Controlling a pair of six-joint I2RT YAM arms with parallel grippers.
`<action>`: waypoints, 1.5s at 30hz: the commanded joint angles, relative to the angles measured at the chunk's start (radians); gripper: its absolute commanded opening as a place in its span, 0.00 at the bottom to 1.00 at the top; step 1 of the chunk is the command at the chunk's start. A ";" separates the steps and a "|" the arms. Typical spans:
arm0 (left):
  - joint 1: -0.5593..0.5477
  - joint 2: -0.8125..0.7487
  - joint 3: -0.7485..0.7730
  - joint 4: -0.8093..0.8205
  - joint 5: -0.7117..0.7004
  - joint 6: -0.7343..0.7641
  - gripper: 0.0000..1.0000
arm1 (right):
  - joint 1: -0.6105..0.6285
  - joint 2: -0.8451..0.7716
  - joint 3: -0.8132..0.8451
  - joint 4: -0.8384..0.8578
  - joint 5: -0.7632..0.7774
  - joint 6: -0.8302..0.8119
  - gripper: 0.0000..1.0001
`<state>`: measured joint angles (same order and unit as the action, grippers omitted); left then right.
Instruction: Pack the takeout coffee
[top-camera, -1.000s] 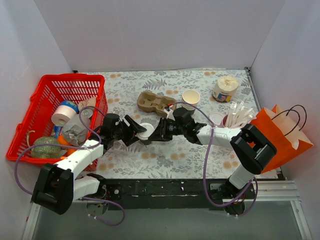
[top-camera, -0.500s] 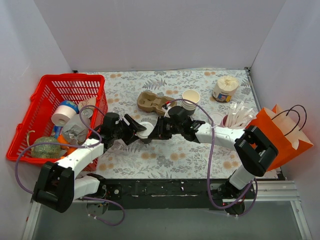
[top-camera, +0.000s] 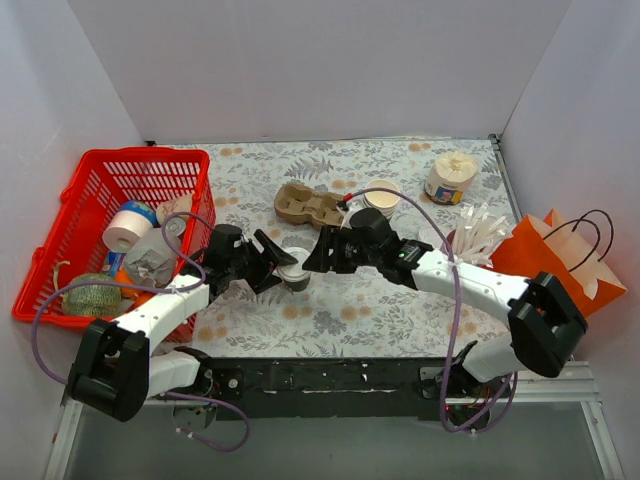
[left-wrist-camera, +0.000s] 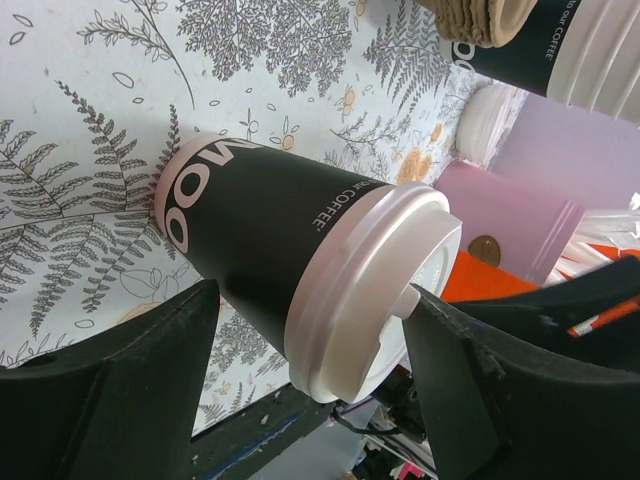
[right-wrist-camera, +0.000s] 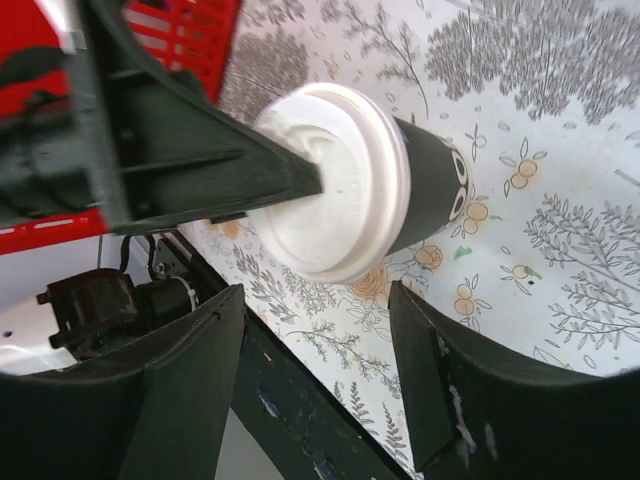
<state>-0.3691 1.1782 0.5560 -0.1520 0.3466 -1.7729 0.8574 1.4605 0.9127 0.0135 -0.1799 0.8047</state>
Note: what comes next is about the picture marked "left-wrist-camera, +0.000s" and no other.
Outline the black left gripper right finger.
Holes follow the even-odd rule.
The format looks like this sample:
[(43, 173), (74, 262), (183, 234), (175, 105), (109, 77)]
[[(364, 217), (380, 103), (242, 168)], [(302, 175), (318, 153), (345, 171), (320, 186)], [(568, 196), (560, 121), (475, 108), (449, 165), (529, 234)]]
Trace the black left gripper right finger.
[(639, 316), (570, 329), (638, 294), (633, 256), (504, 299), (423, 292), (404, 332), (438, 477), (637, 478)]

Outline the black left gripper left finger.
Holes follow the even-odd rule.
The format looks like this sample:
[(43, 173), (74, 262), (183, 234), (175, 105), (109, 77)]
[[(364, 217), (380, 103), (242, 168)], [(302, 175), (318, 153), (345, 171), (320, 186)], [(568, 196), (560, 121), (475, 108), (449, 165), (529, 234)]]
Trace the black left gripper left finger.
[(183, 479), (220, 306), (205, 280), (1, 371), (4, 479)]

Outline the orange paper bag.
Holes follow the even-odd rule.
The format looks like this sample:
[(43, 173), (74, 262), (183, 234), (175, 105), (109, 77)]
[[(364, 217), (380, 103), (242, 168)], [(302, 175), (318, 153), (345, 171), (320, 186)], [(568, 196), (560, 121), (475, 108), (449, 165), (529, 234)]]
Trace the orange paper bag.
[(467, 252), (459, 251), (441, 298), (449, 303), (491, 300), (537, 289), (533, 283), (486, 264)]

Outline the black paper coffee cup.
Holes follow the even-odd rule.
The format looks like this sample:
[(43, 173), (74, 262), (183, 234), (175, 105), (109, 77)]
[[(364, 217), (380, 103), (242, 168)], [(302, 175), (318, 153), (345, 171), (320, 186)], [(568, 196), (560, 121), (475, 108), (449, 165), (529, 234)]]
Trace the black paper coffee cup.
[(173, 155), (155, 190), (162, 232), (279, 352), (294, 293), (336, 223), (390, 184), (216, 134)]

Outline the stack of paper cups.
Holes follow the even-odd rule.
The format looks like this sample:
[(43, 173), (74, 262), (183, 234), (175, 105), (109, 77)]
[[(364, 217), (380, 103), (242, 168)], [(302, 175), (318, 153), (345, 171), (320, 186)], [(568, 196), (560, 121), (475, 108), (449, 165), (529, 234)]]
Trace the stack of paper cups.
[(639, 124), (639, 2), (540, 1), (508, 44), (442, 39), (456, 66), (528, 92)]

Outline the white cup lid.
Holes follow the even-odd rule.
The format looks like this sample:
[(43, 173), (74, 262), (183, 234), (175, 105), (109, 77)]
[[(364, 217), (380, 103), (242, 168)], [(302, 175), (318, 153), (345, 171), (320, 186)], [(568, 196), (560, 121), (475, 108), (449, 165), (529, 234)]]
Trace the white cup lid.
[(291, 383), (319, 403), (358, 402), (407, 352), (402, 322), (420, 300), (414, 279), (440, 295), (462, 223), (422, 182), (362, 182), (313, 222), (323, 239), (293, 295), (284, 331)]

